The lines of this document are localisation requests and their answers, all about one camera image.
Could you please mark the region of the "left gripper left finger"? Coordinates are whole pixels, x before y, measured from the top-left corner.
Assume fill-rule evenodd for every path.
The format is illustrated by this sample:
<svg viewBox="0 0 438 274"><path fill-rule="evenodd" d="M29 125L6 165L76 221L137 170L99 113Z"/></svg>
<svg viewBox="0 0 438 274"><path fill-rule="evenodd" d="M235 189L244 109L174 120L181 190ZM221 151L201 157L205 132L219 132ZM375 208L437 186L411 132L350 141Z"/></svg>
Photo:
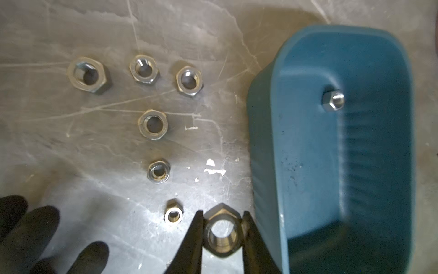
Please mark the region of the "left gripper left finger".
<svg viewBox="0 0 438 274"><path fill-rule="evenodd" d="M204 216L198 210L165 274L200 274L202 268Z"/></svg>

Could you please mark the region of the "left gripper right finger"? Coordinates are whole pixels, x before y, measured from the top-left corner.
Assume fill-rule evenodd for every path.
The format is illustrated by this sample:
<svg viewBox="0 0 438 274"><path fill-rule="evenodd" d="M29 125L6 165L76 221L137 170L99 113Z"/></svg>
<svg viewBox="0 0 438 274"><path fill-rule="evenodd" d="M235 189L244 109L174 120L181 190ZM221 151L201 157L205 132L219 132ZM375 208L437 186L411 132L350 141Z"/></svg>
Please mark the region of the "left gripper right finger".
<svg viewBox="0 0 438 274"><path fill-rule="evenodd" d="M244 212L241 224L244 274L280 274L250 212Z"/></svg>

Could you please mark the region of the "large steel hex nut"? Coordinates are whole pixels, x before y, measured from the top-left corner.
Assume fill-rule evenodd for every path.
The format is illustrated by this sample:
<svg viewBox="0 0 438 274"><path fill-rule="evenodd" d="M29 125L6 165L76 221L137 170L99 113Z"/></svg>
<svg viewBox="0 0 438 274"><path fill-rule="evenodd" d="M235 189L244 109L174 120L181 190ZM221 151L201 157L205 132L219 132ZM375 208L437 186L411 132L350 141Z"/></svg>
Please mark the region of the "large steel hex nut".
<svg viewBox="0 0 438 274"><path fill-rule="evenodd" d="M241 215L225 203L204 214L203 245L216 257L227 258L242 245Z"/></svg>

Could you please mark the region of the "small steel hex nut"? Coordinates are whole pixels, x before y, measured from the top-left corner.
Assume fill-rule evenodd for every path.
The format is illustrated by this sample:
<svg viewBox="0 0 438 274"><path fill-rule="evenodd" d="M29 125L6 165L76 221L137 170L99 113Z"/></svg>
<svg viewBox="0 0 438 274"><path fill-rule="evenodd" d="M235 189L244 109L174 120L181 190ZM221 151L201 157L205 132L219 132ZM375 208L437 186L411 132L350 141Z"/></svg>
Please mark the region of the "small steel hex nut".
<svg viewBox="0 0 438 274"><path fill-rule="evenodd" d="M164 221L168 225L179 224L184 216L184 209L182 204L176 200L171 199L167 202L164 214Z"/></svg>

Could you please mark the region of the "teal plastic storage box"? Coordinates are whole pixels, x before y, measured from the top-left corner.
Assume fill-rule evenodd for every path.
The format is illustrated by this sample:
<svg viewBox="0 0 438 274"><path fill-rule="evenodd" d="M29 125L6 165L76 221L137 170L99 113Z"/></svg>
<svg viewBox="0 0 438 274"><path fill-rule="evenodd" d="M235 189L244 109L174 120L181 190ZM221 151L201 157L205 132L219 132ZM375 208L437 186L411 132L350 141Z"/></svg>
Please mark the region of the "teal plastic storage box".
<svg viewBox="0 0 438 274"><path fill-rule="evenodd" d="M404 274L415 206L413 76L389 32L292 35L247 97L254 211L284 274ZM345 104L326 112L322 96Z"/></svg>

